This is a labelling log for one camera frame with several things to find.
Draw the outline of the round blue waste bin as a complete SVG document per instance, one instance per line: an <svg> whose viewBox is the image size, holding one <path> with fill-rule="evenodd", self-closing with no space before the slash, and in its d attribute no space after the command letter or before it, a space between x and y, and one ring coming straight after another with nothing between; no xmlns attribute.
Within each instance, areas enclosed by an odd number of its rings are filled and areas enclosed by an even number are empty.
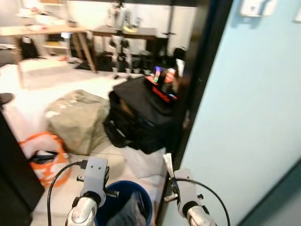
<svg viewBox="0 0 301 226"><path fill-rule="evenodd" d="M113 217L123 207L133 192L140 192L142 194L143 202L147 206L147 226L151 226L153 215L152 200L148 192L141 185L133 181L121 180L107 187L108 189L118 191L119 197L108 196L104 205L99 207L95 219L96 226L105 226L108 219Z"/></svg>

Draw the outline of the white plastic bag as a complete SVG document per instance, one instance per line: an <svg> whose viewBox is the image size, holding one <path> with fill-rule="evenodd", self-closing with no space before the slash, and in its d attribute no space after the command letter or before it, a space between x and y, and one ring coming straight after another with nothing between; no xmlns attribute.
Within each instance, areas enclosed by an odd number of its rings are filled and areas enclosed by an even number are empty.
<svg viewBox="0 0 301 226"><path fill-rule="evenodd" d="M137 178L148 178L154 175L164 176L167 172L163 155L165 148L153 153L144 153L139 149L122 148L123 157Z"/></svg>

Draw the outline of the bulky beige sack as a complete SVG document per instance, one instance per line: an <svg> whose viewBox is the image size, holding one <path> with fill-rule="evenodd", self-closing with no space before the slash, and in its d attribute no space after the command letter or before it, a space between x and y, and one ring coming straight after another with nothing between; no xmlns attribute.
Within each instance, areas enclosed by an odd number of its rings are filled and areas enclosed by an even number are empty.
<svg viewBox="0 0 301 226"><path fill-rule="evenodd" d="M66 152L90 155L108 140L103 122L109 109L108 99L75 90L47 106L44 112L47 130L62 139Z"/></svg>

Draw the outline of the orange and white bag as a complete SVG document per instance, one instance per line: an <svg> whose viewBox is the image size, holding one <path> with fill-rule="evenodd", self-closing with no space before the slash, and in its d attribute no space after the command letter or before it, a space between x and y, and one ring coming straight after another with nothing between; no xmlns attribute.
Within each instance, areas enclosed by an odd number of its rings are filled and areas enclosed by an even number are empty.
<svg viewBox="0 0 301 226"><path fill-rule="evenodd" d="M51 185L59 170L70 163L63 141L49 132L33 134L18 144L45 188Z"/></svg>

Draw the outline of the large black fabric case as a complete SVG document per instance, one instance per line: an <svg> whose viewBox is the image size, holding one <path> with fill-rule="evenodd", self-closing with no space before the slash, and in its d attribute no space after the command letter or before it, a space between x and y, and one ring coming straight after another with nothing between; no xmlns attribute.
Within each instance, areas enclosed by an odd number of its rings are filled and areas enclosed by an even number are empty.
<svg viewBox="0 0 301 226"><path fill-rule="evenodd" d="M115 85L108 93L110 109L103 121L110 142L146 154L169 146L175 128L174 107L165 98L145 77Z"/></svg>

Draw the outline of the black door leaf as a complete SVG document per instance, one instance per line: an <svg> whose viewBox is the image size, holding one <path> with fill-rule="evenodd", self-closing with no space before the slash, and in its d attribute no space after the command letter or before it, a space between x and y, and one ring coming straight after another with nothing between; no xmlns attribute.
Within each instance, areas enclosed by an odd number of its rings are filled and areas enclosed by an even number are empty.
<svg viewBox="0 0 301 226"><path fill-rule="evenodd" d="M44 191L0 110L0 226L30 226Z"/></svg>

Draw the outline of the red and colourful gadget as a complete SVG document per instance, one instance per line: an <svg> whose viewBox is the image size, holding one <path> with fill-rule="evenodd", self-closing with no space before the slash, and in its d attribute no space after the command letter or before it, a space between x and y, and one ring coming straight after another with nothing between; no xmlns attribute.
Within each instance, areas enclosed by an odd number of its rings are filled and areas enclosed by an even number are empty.
<svg viewBox="0 0 301 226"><path fill-rule="evenodd" d="M179 72L174 68L155 66L154 71L146 74L147 86L165 103L178 100Z"/></svg>

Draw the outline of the black round stool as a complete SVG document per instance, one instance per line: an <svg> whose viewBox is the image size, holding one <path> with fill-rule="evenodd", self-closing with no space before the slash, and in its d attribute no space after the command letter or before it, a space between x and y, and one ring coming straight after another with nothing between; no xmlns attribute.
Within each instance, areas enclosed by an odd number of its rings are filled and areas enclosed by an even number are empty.
<svg viewBox="0 0 301 226"><path fill-rule="evenodd" d="M8 104L13 101L15 95L13 93L0 93L0 105Z"/></svg>

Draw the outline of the dark brown table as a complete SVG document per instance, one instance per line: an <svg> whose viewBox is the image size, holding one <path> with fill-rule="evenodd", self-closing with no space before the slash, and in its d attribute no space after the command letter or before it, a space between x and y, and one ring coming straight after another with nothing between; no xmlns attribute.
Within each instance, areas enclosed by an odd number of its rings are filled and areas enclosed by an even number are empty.
<svg viewBox="0 0 301 226"><path fill-rule="evenodd" d="M95 47L95 37L101 37L103 41L103 48L108 43L111 48L111 53L108 62L104 65L97 61L97 69L108 67L111 68L112 78L117 80L120 78L120 69L124 69L125 78L127 80L132 78L132 74L146 75L151 73L155 68L156 57L158 56L157 49L157 30L155 28L129 28L111 27L103 25L92 31L92 47ZM145 40L147 48L138 53L138 59L133 58L134 44L130 39Z"/></svg>

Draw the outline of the black backpack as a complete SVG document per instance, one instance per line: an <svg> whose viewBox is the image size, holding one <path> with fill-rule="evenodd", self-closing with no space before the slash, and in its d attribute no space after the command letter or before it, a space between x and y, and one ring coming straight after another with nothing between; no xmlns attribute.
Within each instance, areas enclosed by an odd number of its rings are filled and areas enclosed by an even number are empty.
<svg viewBox="0 0 301 226"><path fill-rule="evenodd" d="M23 59L40 58L40 54L35 42L30 37L20 37L18 41L21 47L21 57Z"/></svg>

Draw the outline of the silver appliance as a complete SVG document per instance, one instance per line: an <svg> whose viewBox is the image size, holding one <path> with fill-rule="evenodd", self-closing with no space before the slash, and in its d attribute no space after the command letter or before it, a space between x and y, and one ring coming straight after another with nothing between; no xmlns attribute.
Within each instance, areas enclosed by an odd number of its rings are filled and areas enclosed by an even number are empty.
<svg viewBox="0 0 301 226"><path fill-rule="evenodd" d="M141 19L134 17L131 9L118 2L112 3L105 18L105 25L114 28L117 32L136 33L140 22Z"/></svg>

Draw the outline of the light wooden table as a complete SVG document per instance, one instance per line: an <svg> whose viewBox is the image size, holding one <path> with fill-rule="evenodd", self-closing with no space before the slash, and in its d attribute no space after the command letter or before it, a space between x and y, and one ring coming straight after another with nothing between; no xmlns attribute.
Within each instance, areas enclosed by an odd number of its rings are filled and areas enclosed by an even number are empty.
<svg viewBox="0 0 301 226"><path fill-rule="evenodd" d="M84 34L90 30L82 26L68 26L67 24L50 24L41 25L37 29L32 29L28 26L5 26L0 27L0 37L11 37L15 41L15 53L14 58L16 62L16 71L18 75L18 82L20 88L26 88L26 83L24 81L24 73L21 66L21 45L19 45L19 38L32 35L47 35L47 34L59 34L63 32L73 33L76 36L78 43L75 44L78 52L84 52L86 56L86 62L92 70L93 73L98 73L90 48L88 47Z"/></svg>

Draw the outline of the white wall device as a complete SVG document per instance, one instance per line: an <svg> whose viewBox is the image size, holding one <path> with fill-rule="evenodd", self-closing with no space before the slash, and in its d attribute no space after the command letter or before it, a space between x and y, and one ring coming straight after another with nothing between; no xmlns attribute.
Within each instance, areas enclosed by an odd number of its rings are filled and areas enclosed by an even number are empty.
<svg viewBox="0 0 301 226"><path fill-rule="evenodd" d="M247 17L270 16L277 6L278 0L242 0L239 13Z"/></svg>

